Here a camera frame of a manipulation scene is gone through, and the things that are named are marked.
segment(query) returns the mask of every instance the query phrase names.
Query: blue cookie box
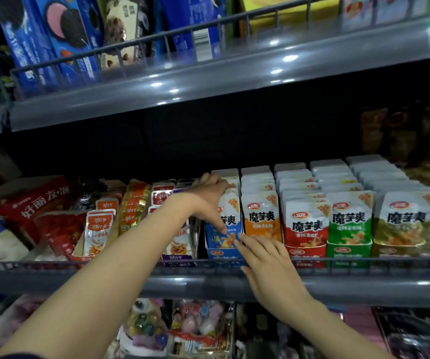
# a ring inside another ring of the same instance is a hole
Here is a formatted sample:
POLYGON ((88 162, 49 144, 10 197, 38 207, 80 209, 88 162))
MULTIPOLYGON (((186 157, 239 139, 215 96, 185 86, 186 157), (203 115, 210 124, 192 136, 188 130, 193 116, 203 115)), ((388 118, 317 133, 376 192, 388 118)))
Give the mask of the blue cookie box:
MULTIPOLYGON (((12 51, 17 68, 47 62, 56 58, 37 4, 34 0, 22 1, 26 11, 21 27, 18 30, 13 30, 11 23, 1 22, 4 36, 12 51)), ((40 93, 36 76, 32 71, 16 74, 26 96, 40 93)), ((57 89, 56 75, 51 67, 39 68, 39 76, 47 91, 57 89)))
MULTIPOLYGON (((220 7, 216 7, 212 0, 160 0, 162 9, 165 13, 169 30, 182 28, 193 24, 209 22, 221 17, 225 17, 226 0, 220 0, 220 7)), ((214 26, 208 29, 210 37, 210 48, 212 58, 220 55, 220 36, 218 27, 214 26)), ((190 33, 180 34, 173 37, 173 42, 178 52, 190 50, 193 48, 192 37, 190 33)), ((197 56, 191 53, 187 56, 191 61, 196 61, 197 56)))
MULTIPOLYGON (((238 237, 239 233, 242 233, 242 222, 238 222, 236 225, 227 225, 228 233, 235 233, 238 237)), ((243 259, 242 255, 236 248, 217 248, 215 243, 216 237, 227 237, 217 231, 212 224, 205 223, 205 237, 207 243, 207 253, 209 259, 224 259, 224 258, 238 258, 243 259)))
MULTIPOLYGON (((70 2, 67 2, 66 0, 36 0, 36 1, 39 6, 40 15, 42 15, 42 20, 46 24, 46 29, 48 31, 49 37, 51 38, 51 42, 54 47, 57 58, 62 58, 66 56, 62 54, 63 50, 67 50, 72 55, 75 55, 75 54, 83 53, 102 46, 104 42, 103 22, 100 16, 97 0, 71 0, 70 2), (58 39, 52 34, 49 26, 47 25, 47 22, 44 20, 46 6, 50 4, 52 1, 59 1, 64 5, 66 5, 68 8, 77 9, 79 11, 82 19, 82 23, 84 24, 85 32, 87 34, 87 39, 90 45, 87 45, 81 49, 75 48, 69 45, 67 42, 58 39), (98 29, 94 29, 90 22, 89 11, 91 8, 97 12, 98 25, 99 25, 98 29)), ((80 68, 82 77, 84 78, 84 81, 86 83, 98 80, 99 68, 93 56, 77 59, 77 64, 80 68)), ((80 80, 79 76, 77 75, 77 69, 72 62, 60 63, 59 66, 61 67, 61 72, 63 76, 66 78, 66 81, 68 82, 69 86, 76 87, 76 86, 84 85, 84 81, 80 80)))

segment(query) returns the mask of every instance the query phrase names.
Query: oreo box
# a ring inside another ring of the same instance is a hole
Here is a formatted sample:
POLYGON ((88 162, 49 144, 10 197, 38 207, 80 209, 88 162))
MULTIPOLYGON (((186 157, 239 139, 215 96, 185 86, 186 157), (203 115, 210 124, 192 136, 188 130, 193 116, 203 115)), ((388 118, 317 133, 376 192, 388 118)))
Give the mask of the oreo box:
MULTIPOLYGON (((83 53, 102 46, 103 23, 97 0, 36 0, 42 20, 51 37, 57 57, 83 53)), ((61 63, 70 86, 97 79, 98 66, 93 56, 77 59, 83 80, 73 62, 61 63)))
MULTIPOLYGON (((201 24, 225 17, 226 0, 160 0, 170 30, 201 24)), ((194 31, 194 42, 190 33, 173 37, 178 52, 191 50, 187 54, 191 61, 203 62, 220 55, 221 42, 218 27, 194 31)))
MULTIPOLYGON (((0 0, 0 22, 16 67, 56 58, 34 0, 0 0)), ((39 68, 37 73, 48 91, 57 89, 57 79, 52 68, 39 68)), ((18 80, 26 96, 40 93, 33 71, 18 73, 18 80)))

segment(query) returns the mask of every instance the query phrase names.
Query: brand logo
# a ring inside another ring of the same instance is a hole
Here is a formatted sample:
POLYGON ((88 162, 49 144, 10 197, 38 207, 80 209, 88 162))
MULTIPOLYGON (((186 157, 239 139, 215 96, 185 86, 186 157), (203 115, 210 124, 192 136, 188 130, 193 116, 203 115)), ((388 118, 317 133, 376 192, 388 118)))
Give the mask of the brand logo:
POLYGON ((304 251, 303 251, 302 249, 292 249, 292 250, 290 251, 290 253, 291 253, 292 255, 295 255, 295 256, 301 256, 301 255, 304 255, 304 251))
POLYGON ((395 209, 406 209, 409 208, 411 205, 407 201, 395 201, 390 204, 390 207, 395 209))
POLYGON ((391 255, 393 253, 396 253, 396 249, 395 248, 381 248, 379 251, 381 253, 385 253, 387 255, 391 255))
POLYGON ((343 210, 343 209, 348 209, 350 207, 350 205, 348 203, 336 203, 333 204, 333 208, 338 209, 338 210, 343 210))
POLYGON ((338 247, 338 248, 335 248, 335 252, 338 252, 338 253, 350 253, 351 252, 351 248, 338 247))
POLYGON ((248 204, 248 209, 260 209, 260 204, 258 204, 258 203, 251 203, 251 204, 248 204))
POLYGON ((292 215, 295 219, 306 219, 308 217, 308 213, 306 211, 299 211, 292 215))

